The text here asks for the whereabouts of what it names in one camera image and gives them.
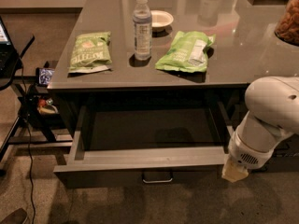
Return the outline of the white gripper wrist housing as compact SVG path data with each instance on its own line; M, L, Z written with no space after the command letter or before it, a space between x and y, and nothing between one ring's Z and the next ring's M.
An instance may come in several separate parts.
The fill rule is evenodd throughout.
M234 132L229 142L228 151L230 158L223 165L221 177L234 183L245 179L249 175L247 169L262 168L272 157L274 149L267 152L256 151L248 147L239 138L237 132Z

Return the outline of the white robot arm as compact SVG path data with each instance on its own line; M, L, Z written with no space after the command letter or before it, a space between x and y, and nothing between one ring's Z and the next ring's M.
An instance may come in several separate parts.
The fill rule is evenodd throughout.
M259 169L285 139L299 134L299 78L262 77L245 92L247 114L233 132L221 177L234 183Z

